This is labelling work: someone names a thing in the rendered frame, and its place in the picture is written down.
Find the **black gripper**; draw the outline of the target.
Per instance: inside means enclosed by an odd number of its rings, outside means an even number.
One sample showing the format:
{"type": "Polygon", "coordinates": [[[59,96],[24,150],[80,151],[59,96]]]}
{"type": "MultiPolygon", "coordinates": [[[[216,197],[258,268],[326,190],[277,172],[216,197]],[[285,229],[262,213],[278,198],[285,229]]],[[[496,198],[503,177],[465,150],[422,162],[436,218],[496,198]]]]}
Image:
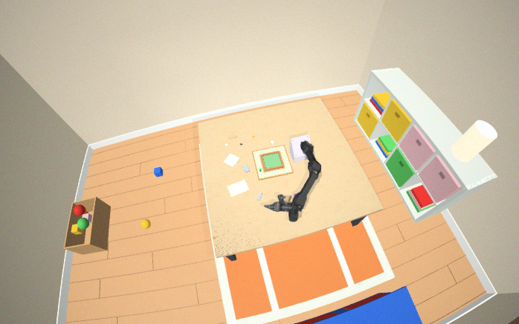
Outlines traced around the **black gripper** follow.
{"type": "Polygon", "coordinates": [[[288,212],[288,203],[281,204],[279,201],[273,204],[266,204],[264,207],[273,210],[274,212],[288,212]]]}

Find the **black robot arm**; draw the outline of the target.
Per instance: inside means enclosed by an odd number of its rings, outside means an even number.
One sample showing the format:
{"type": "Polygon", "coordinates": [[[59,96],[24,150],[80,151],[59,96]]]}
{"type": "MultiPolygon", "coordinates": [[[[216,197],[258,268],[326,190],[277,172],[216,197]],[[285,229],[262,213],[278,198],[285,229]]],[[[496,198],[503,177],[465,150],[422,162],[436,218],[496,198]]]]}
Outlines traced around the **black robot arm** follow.
{"type": "MultiPolygon", "coordinates": [[[[313,186],[313,183],[318,178],[319,173],[321,172],[321,164],[316,161],[315,155],[313,153],[314,151],[314,145],[312,145],[307,140],[300,142],[300,149],[302,149],[303,154],[307,155],[309,162],[308,162],[308,171],[309,171],[309,178],[307,179],[306,183],[302,187],[301,191],[299,191],[292,199],[291,203],[288,203],[288,219],[290,222],[296,222],[299,216],[298,211],[303,210],[305,207],[306,201],[307,201],[307,195],[310,191],[310,189],[313,186]],[[314,172],[316,171],[317,174],[314,172]],[[300,208],[299,208],[299,207],[300,208]]],[[[279,202],[281,204],[285,203],[286,196],[284,195],[278,195],[279,202]]]]}

